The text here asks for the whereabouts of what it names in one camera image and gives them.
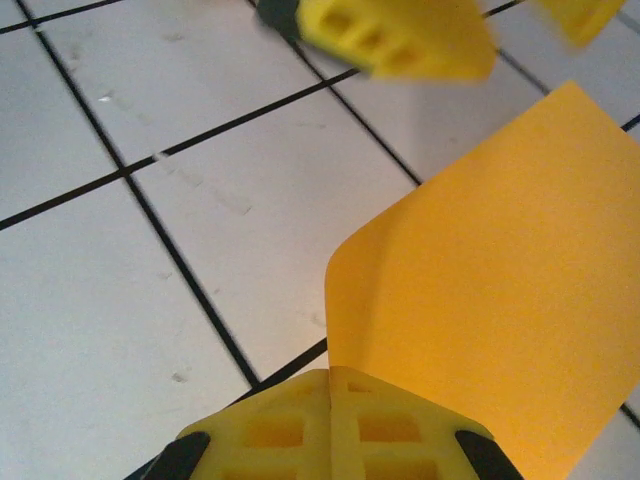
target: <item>white tile floor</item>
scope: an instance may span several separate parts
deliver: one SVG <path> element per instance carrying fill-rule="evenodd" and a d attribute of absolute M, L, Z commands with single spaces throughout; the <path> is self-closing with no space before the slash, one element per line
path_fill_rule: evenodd
<path fill-rule="evenodd" d="M 504 60 L 477 88 L 358 76 L 336 85 L 354 119 L 243 0 L 26 0 L 53 15 L 41 33 L 16 1 L 0 0 L 2 480 L 121 479 L 258 381 L 326 365 L 326 262 L 411 191 L 398 162 L 426 180 L 542 97 Z M 490 22 L 531 75 L 577 79 L 640 141 L 640 30 L 615 20 L 572 56 L 526 5 Z M 571 479 L 638 471 L 619 413 Z"/>

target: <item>tile floor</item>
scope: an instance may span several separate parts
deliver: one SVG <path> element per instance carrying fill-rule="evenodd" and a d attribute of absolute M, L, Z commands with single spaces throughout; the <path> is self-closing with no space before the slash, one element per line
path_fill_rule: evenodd
<path fill-rule="evenodd" d="M 0 478 L 122 479 L 326 365 L 333 250 L 564 80 L 640 141 L 640 0 L 579 55 L 528 5 L 488 21 L 486 84 L 385 85 L 244 0 L 0 0 Z M 621 411 L 571 479 L 638 471 Z"/>

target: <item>black plastic piece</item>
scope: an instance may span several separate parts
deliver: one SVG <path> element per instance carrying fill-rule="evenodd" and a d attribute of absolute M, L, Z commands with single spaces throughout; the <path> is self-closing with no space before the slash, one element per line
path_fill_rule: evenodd
<path fill-rule="evenodd" d="M 189 480 L 210 441 L 206 432 L 194 432 L 171 442 L 140 480 Z"/>
<path fill-rule="evenodd" d="M 260 0 L 256 7 L 258 18 L 286 40 L 300 40 L 296 11 L 300 0 Z"/>
<path fill-rule="evenodd" d="M 457 431 L 456 440 L 471 462 L 479 480 L 524 480 L 493 440 L 467 430 Z"/>

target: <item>yellow plastic part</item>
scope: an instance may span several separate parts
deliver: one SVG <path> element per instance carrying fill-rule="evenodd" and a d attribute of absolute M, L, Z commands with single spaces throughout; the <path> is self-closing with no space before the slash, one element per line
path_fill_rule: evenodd
<path fill-rule="evenodd" d="M 329 359 L 565 478 L 640 381 L 640 146 L 569 83 L 332 257 Z"/>
<path fill-rule="evenodd" d="M 302 37 L 377 77 L 472 81 L 495 47 L 473 0 L 301 0 Z"/>
<path fill-rule="evenodd" d="M 589 44 L 625 0 L 538 0 L 577 47 Z"/>
<path fill-rule="evenodd" d="M 478 479 L 455 433 L 481 425 L 350 368 L 330 383 L 333 480 Z"/>
<path fill-rule="evenodd" d="M 187 427 L 211 443 L 192 480 L 327 480 L 329 375 L 314 370 Z"/>

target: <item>yellow plastic block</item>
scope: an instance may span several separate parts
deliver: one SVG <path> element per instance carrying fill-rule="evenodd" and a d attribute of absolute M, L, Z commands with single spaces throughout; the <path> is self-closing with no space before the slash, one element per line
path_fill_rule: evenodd
<path fill-rule="evenodd" d="M 477 480 L 458 430 L 491 439 L 468 418 L 350 368 L 333 367 L 333 480 Z"/>
<path fill-rule="evenodd" d="M 578 47 L 591 42 L 625 0 L 538 0 Z"/>
<path fill-rule="evenodd" d="M 187 427 L 211 443 L 192 480 L 328 480 L 329 375 L 314 370 Z"/>
<path fill-rule="evenodd" d="M 301 0 L 303 38 L 373 76 L 484 79 L 495 48 L 473 0 Z"/>
<path fill-rule="evenodd" d="M 640 381 L 640 146 L 569 83 L 347 240 L 329 358 L 565 478 Z"/>

